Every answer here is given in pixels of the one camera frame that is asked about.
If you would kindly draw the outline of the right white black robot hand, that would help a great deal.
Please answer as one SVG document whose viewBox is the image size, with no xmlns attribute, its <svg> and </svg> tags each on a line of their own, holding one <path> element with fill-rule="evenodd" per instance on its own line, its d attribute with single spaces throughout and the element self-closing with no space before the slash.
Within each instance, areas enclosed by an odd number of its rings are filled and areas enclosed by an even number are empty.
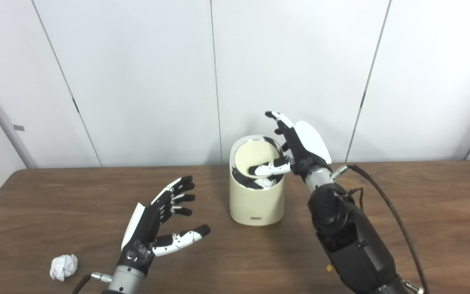
<svg viewBox="0 0 470 294">
<path fill-rule="evenodd" d="M 267 177 L 293 172 L 305 182 L 312 169 L 331 169 L 332 159 L 328 148 L 312 125 L 304 121 L 294 124 L 280 112 L 267 111 L 265 115 L 276 121 L 276 134 L 282 135 L 286 140 L 281 151 L 289 151 L 291 154 L 250 166 L 248 174 Z"/>
</svg>

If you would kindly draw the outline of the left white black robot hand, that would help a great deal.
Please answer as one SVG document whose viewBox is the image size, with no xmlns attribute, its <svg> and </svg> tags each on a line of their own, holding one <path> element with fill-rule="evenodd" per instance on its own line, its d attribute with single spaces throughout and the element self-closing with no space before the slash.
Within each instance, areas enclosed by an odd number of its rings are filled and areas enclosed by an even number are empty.
<svg viewBox="0 0 470 294">
<path fill-rule="evenodd" d="M 192 210 L 180 203 L 195 200 L 194 194 L 188 194 L 194 188 L 192 176 L 177 178 L 162 188 L 149 205 L 136 205 L 121 243 L 118 266 L 138 270 L 147 276 L 155 257 L 175 253 L 211 232 L 208 225 L 200 225 L 194 229 L 159 236 L 161 225 L 171 217 L 192 215 Z"/>
</svg>

